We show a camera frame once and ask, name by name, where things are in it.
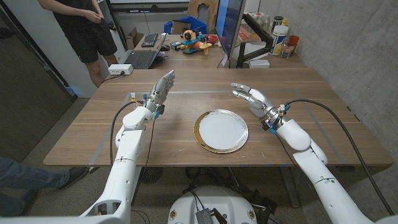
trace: wooden table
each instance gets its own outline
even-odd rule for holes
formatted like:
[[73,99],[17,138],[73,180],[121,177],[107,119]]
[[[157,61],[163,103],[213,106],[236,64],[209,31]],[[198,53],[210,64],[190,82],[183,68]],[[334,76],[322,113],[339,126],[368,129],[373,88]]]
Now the wooden table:
[[[171,51],[170,55],[172,53],[178,55],[181,52]],[[392,163],[387,151],[314,69],[192,70],[189,65],[202,60],[187,59],[186,56],[179,55],[181,58],[175,59],[175,62],[170,56],[164,62],[166,69],[135,70],[132,75],[101,85],[49,152],[44,163],[49,166],[108,166],[108,133],[115,113],[130,100],[130,92],[136,92],[138,99],[143,93],[148,93],[154,83],[170,71],[169,63],[175,64],[175,85],[167,96],[165,113],[155,122],[148,166],[292,166],[278,139],[262,130],[260,121],[249,112],[249,105],[245,101],[232,95],[229,84],[234,82],[261,90],[275,105],[296,98],[308,98],[326,104],[345,123],[368,165]],[[191,56],[202,58],[201,53]],[[241,149],[229,154],[215,154],[196,142],[193,125],[199,115],[212,109],[234,111],[248,124],[249,139]],[[115,133],[121,127],[122,117],[131,110],[132,107],[126,108],[121,113]],[[359,165],[344,132],[323,108],[294,103],[287,115],[295,119],[324,150],[329,165]],[[152,123],[147,125],[147,144],[137,162],[138,166],[146,163],[151,127]],[[286,143],[285,146],[289,154],[295,152]]]

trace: door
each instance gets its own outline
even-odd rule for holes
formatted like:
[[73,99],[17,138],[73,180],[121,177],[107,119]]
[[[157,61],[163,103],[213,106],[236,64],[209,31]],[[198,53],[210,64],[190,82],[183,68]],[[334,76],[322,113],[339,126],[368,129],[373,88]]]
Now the door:
[[21,162],[71,105],[15,35],[0,39],[1,157]]

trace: laptop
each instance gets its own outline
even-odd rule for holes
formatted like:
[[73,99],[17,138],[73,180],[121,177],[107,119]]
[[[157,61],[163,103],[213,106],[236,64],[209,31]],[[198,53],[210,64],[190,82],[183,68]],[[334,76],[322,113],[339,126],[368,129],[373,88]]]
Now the laptop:
[[156,51],[133,50],[124,63],[131,64],[133,69],[148,69],[154,62],[156,56],[159,54],[165,38],[166,36],[162,36],[162,41],[157,47]]

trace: yellow toy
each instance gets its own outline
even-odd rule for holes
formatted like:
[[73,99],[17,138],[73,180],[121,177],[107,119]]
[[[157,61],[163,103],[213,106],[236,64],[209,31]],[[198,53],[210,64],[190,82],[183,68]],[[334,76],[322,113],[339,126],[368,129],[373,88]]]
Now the yellow toy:
[[181,43],[181,49],[184,54],[193,54],[199,50],[203,50],[208,55],[211,43],[208,43],[208,37],[199,34],[197,30],[186,30],[183,34],[184,41]]

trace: person's hand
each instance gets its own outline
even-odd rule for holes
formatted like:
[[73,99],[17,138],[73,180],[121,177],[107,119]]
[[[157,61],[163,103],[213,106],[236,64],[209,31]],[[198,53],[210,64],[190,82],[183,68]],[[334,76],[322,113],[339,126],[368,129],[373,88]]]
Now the person's hand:
[[93,12],[91,10],[83,10],[83,16],[86,17],[89,21],[99,24],[101,22],[101,16]]

